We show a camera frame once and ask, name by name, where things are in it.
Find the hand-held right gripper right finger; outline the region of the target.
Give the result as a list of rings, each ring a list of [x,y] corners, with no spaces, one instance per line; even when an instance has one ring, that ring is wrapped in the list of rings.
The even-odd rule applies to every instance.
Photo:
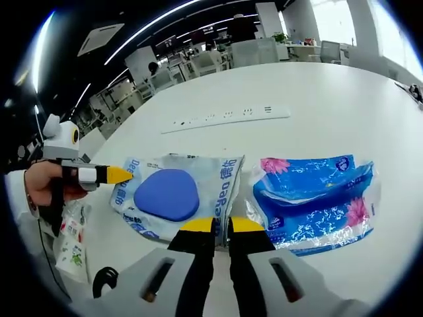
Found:
[[[322,275],[286,249],[275,249],[264,228],[229,219],[230,276],[241,316],[339,316],[344,301]]]

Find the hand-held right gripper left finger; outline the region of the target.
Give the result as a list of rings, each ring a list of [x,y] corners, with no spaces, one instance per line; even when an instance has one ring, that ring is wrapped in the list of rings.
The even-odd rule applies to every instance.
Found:
[[[215,218],[182,226],[167,248],[156,248],[119,274],[118,316],[201,316],[213,277]]]

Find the person's left hand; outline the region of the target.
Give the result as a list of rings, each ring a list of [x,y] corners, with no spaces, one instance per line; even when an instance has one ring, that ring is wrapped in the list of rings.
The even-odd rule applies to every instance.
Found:
[[[62,176],[62,166],[48,161],[37,162],[24,173],[26,192],[37,207],[51,204],[51,182]],[[64,185],[62,192],[64,201],[82,199],[88,194],[79,184]]]

